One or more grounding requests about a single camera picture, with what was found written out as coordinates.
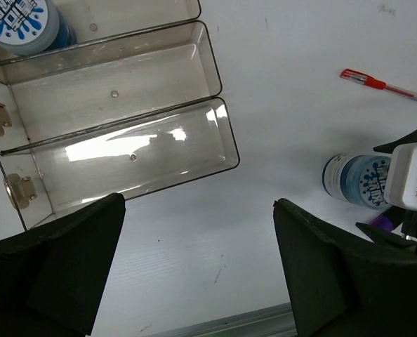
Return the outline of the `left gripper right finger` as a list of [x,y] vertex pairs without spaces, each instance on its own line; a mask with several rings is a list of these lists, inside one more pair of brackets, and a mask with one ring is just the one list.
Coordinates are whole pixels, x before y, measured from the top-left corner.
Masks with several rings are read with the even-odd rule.
[[417,336],[417,255],[369,242],[288,199],[274,228],[299,336]]

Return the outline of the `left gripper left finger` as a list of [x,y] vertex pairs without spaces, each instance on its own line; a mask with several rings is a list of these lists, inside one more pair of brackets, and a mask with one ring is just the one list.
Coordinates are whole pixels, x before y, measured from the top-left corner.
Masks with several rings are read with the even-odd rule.
[[0,240],[0,336],[89,336],[124,223],[110,194]]

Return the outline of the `blue jar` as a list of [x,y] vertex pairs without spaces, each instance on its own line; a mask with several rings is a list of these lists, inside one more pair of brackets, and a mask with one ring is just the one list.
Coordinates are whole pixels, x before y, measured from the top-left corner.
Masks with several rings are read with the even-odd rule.
[[390,207],[384,197],[391,158],[338,154],[325,164],[322,185],[333,198],[375,210]]
[[52,1],[0,0],[0,47],[27,56],[75,45],[74,28]]

